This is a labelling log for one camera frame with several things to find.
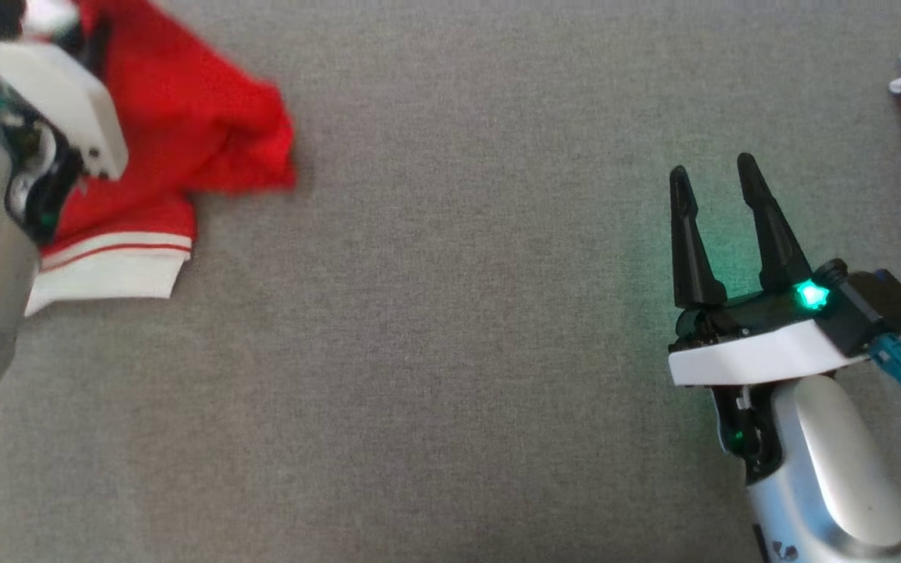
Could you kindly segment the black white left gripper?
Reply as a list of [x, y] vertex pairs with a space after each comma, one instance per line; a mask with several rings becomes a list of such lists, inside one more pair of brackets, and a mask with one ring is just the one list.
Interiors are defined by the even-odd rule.
[[114, 101], [92, 68], [108, 29], [86, 35], [73, 1], [0, 1], [0, 102], [53, 126], [94, 178], [121, 178], [129, 161]]

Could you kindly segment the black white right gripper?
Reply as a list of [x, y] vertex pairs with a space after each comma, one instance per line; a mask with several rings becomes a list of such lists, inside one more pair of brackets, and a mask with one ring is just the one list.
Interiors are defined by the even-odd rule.
[[744, 202], [753, 213], [766, 292], [728, 299], [700, 231], [698, 204], [683, 165], [669, 175], [673, 302], [680, 309], [666, 363], [678, 387], [748, 387], [829, 373], [867, 359], [838, 350], [815, 317], [835, 293], [812, 270], [752, 154], [737, 157]]

